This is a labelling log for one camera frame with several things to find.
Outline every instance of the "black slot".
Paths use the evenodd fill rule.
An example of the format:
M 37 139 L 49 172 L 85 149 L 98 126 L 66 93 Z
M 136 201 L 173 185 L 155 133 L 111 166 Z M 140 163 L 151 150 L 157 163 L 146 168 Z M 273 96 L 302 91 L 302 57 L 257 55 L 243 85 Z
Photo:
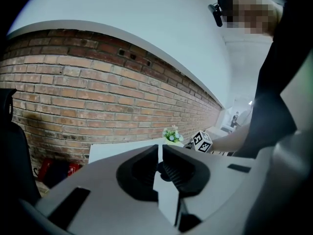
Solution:
M 116 172 L 119 186 L 131 197 L 141 201 L 158 201 L 157 191 L 153 190 L 158 165 L 158 145 L 128 159 Z
M 229 169 L 233 169 L 233 170 L 237 170 L 237 171 L 241 171 L 244 173 L 249 173 L 251 170 L 251 167 L 247 167 L 247 166 L 242 166 L 242 165 L 236 165 L 236 164 L 230 164 L 227 168 Z
M 210 171 L 205 164 L 168 145 L 163 145 L 163 161 L 167 175 L 182 198 L 198 195 L 209 181 Z
M 49 216 L 49 220 L 58 227 L 66 230 L 74 216 L 88 197 L 90 190 L 75 188 L 69 196 Z

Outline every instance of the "black clothing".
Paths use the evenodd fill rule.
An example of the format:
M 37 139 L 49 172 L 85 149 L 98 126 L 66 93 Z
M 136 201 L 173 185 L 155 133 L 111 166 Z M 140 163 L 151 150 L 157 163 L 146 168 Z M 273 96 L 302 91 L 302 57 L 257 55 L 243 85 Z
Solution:
M 260 149 L 275 145 L 296 131 L 280 93 L 289 84 L 312 48 L 312 29 L 295 6 L 284 6 L 273 43 L 263 63 L 255 94 L 249 133 L 236 157 L 256 158 Z

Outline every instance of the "brick wall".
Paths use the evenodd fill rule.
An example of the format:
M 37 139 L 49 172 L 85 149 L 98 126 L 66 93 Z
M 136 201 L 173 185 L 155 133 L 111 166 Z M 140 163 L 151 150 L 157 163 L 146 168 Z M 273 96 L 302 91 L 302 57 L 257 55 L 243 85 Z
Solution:
M 160 138 L 172 124 L 187 140 L 221 110 L 169 64 L 107 35 L 32 32 L 11 40 L 1 60 L 0 88 L 18 90 L 13 121 L 33 166 L 44 157 L 86 164 L 93 143 Z

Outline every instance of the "small plant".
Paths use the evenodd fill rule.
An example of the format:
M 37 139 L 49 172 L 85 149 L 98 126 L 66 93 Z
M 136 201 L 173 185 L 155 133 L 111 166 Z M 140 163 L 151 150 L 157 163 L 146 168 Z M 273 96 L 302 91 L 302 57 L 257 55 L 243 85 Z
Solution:
M 184 141 L 184 138 L 182 135 L 178 133 L 178 127 L 175 125 L 172 125 L 173 130 L 168 130 L 167 128 L 164 128 L 162 135 L 165 137 L 167 140 L 172 141 L 174 143 L 176 142 L 182 142 Z

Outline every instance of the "white table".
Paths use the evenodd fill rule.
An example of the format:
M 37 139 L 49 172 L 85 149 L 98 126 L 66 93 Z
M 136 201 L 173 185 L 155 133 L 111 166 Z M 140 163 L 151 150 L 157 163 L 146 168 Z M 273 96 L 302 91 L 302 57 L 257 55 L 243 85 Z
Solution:
M 121 154 L 123 152 L 127 152 L 130 150 L 134 150 L 137 148 L 154 145 L 154 144 L 163 145 L 163 144 L 168 144 L 168 143 L 166 142 L 165 138 L 160 138 L 160 139 L 151 139 L 151 140 L 136 141 L 136 142 L 127 142 L 127 143 L 93 144 L 90 148 L 88 163 L 90 164 L 99 159 L 105 159 L 111 156 Z M 176 145 L 183 147 L 182 143 L 177 143 Z

